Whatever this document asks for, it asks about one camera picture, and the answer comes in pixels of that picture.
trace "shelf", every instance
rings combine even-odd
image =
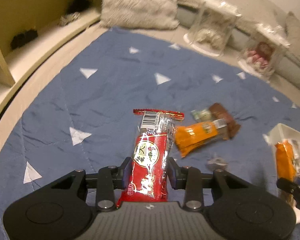
[[[67,26],[60,27],[57,23],[52,23],[39,30],[38,38],[8,54],[5,60],[15,84],[11,88],[0,84],[0,113],[26,79],[47,58],[99,19],[100,14],[95,8],[90,8],[83,12],[78,20]]]

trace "barcode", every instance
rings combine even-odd
[[[142,118],[141,129],[157,129],[159,123],[159,115],[160,113],[155,112],[145,112]]]

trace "orange snack package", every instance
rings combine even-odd
[[[285,140],[283,143],[277,143],[275,152],[276,163],[277,163],[277,174],[278,178],[285,178],[290,181],[295,179],[297,174],[294,165],[294,155],[292,145]],[[285,200],[290,206],[294,206],[293,196],[287,192],[280,191],[279,197]]]
[[[219,138],[226,139],[223,133],[224,128],[226,128],[226,123],[223,119],[177,127],[176,145],[181,152],[181,157],[185,157],[192,150],[208,142]]]
[[[175,121],[184,119],[183,113],[174,111],[134,109],[133,112],[143,118],[132,155],[129,184],[121,193],[118,207],[122,201],[167,201],[167,167]]]

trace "clear plastic box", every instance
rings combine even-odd
[[[288,41],[280,35],[281,26],[257,24],[240,53],[239,65],[245,71],[268,80],[275,66],[282,60],[289,48]]]
[[[209,56],[220,56],[241,14],[233,5],[220,0],[201,0],[202,6],[189,32],[186,43]]]

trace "blue bedsheet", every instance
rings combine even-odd
[[[141,121],[134,108],[181,111],[182,124],[190,125],[191,110],[220,102],[242,125],[237,136],[184,159],[175,147],[170,155],[202,172],[209,172],[208,159],[221,156],[242,179],[258,183],[264,174],[275,193],[275,164],[263,134],[280,122],[300,131],[300,108],[240,72],[165,41],[118,28],[104,33],[42,90],[6,141],[0,153],[0,240],[7,239],[2,215],[13,201],[74,169],[93,173],[130,156]],[[89,192],[89,204],[94,194]],[[170,200],[182,197],[182,191],[169,190]],[[211,201],[205,195],[205,203]],[[300,239],[300,225],[293,239]]]

